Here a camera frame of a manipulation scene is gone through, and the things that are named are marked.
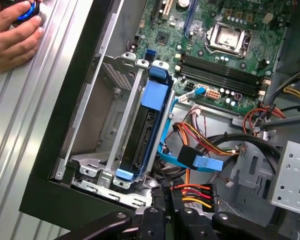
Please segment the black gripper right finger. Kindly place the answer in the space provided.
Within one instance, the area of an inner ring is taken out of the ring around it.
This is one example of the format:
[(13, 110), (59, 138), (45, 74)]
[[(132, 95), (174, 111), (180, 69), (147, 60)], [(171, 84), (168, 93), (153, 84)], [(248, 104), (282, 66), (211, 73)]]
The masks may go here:
[(279, 223), (259, 225), (239, 215), (219, 211), (214, 192), (171, 192), (171, 218), (177, 240), (288, 240)]

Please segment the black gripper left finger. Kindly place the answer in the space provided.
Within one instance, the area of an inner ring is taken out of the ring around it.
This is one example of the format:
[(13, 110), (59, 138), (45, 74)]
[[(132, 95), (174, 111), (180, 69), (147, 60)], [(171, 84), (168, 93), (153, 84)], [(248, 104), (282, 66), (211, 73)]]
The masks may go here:
[(164, 240), (171, 186), (162, 183), (151, 190), (151, 206), (139, 207), (134, 215), (113, 211), (95, 219), (58, 240)]

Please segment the person's hand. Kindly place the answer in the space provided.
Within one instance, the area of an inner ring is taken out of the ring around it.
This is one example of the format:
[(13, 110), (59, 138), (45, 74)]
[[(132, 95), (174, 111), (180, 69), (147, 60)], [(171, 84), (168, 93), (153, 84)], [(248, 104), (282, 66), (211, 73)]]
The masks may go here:
[(40, 16), (10, 28), (18, 17), (30, 10), (32, 3), (32, 0), (23, 0), (6, 9), (0, 5), (0, 74), (26, 63), (39, 48), (44, 34)]

